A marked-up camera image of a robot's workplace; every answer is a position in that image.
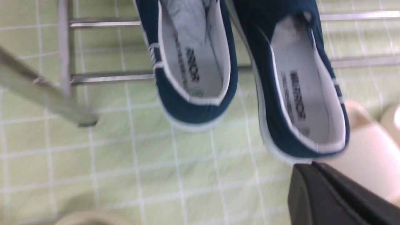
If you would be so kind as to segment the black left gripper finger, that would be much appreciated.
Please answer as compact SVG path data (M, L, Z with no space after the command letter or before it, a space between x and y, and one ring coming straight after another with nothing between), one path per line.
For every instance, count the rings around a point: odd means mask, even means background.
M400 211L326 163L294 164L287 198L292 225L398 225Z

